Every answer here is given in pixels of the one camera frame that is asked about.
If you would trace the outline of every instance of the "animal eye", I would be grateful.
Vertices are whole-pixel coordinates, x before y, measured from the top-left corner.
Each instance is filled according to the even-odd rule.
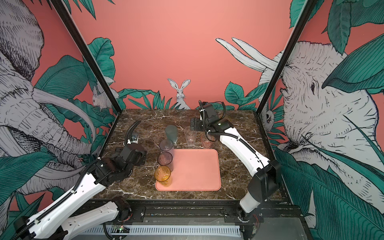
[[[314,83],[311,84],[311,90],[312,90],[312,93],[314,95]]]

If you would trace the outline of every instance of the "yellow glass cup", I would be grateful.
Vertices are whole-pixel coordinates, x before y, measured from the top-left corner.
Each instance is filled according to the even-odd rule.
[[[165,187],[169,187],[172,183],[172,178],[170,177],[170,169],[167,166],[160,166],[155,171],[156,180],[164,185]]]

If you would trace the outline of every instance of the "brown marble surface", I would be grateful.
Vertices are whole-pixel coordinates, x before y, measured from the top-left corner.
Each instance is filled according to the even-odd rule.
[[[183,129],[189,126],[190,119],[199,117],[198,110],[144,110],[126,109],[120,116],[115,130],[103,152],[103,157],[114,153],[116,147],[122,147],[127,129],[136,120],[142,120],[135,129],[139,133],[139,143],[148,151],[144,166],[135,167],[133,174],[120,183],[114,183],[101,193],[94,196],[95,199],[111,199],[123,195],[128,199],[241,199],[247,192],[247,185],[251,180],[246,167],[235,154],[220,142],[214,142],[212,147],[216,149],[219,157],[221,189],[218,191],[158,191],[155,188],[154,172],[157,168],[156,158],[160,153],[158,144],[166,138],[165,127],[175,125],[178,128],[178,140],[176,148],[202,148],[200,134],[196,143],[189,147],[186,144]],[[259,128],[252,111],[227,111],[226,118],[236,127],[238,132],[258,152],[267,156]],[[278,191],[271,200],[281,200]]]

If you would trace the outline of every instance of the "table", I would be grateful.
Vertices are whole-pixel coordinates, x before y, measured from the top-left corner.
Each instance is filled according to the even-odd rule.
[[[133,174],[120,183],[114,183],[107,189],[95,195],[94,199],[111,199],[123,195],[127,199],[232,199],[240,200],[247,192],[247,185],[251,180],[246,167],[236,155],[220,142],[212,144],[219,157],[221,189],[218,191],[158,191],[155,188],[154,172],[157,168],[157,156],[160,154],[158,144],[166,138],[165,127],[175,125],[178,128],[176,148],[202,148],[200,142],[201,132],[198,133],[196,143],[189,147],[186,145],[183,129],[189,126],[191,118],[199,117],[198,110],[172,110],[172,109],[126,109],[121,113],[106,148],[103,157],[114,153],[116,147],[122,147],[127,129],[136,120],[142,120],[135,129],[139,133],[139,143],[148,151],[146,163],[135,167]],[[260,130],[252,111],[227,111],[226,117],[258,152],[267,155]],[[282,200],[277,190],[270,200]]]

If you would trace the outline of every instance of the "glass cup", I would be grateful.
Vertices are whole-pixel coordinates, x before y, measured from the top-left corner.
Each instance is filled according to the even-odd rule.
[[[162,152],[157,157],[157,162],[160,166],[167,166],[169,170],[173,171],[173,157],[172,154],[169,152]]]
[[[208,135],[208,137],[209,137],[209,139],[212,140],[212,141],[215,140],[215,137],[213,137],[213,136],[209,136],[209,135]],[[201,146],[202,146],[203,148],[211,148],[211,145],[212,145],[212,142],[209,141],[209,140],[207,139],[207,137],[205,136],[204,133],[202,133],[202,134],[201,134]]]
[[[188,126],[188,127],[184,128],[184,134],[185,134],[185,140],[187,141],[187,145],[188,146],[195,145],[197,132],[192,131],[191,127]]]
[[[175,125],[169,125],[166,127],[166,135],[169,140],[173,142],[173,145],[176,146],[177,142],[177,127]]]
[[[172,178],[170,177],[170,169],[167,166],[160,166],[155,171],[156,180],[164,185],[169,187],[172,184]]]
[[[172,154],[172,157],[174,156],[174,148],[173,148],[173,142],[169,139],[164,139],[160,142],[159,148],[161,152],[169,152]]]

